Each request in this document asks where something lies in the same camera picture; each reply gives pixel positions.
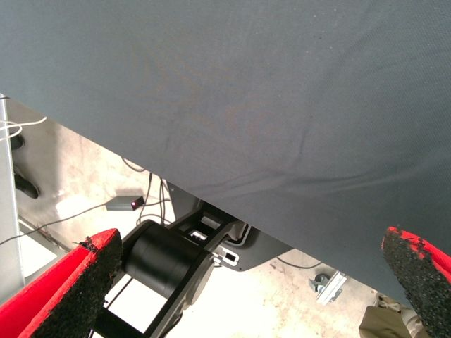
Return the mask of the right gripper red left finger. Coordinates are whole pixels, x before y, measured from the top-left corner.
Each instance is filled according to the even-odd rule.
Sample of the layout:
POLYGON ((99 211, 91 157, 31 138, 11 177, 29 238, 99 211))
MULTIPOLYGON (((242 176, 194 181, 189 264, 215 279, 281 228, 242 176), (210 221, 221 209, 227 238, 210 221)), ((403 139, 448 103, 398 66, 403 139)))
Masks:
POLYGON ((2 337, 86 337, 122 256, 116 229, 87 237, 1 306, 2 337))

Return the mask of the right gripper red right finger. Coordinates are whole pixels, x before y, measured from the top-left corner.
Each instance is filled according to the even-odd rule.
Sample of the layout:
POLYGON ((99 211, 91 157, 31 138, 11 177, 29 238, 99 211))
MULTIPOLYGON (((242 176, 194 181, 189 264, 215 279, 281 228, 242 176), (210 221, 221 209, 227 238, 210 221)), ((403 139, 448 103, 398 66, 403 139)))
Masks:
POLYGON ((429 337, 449 337, 450 255, 398 227, 387 228, 381 248, 429 337))

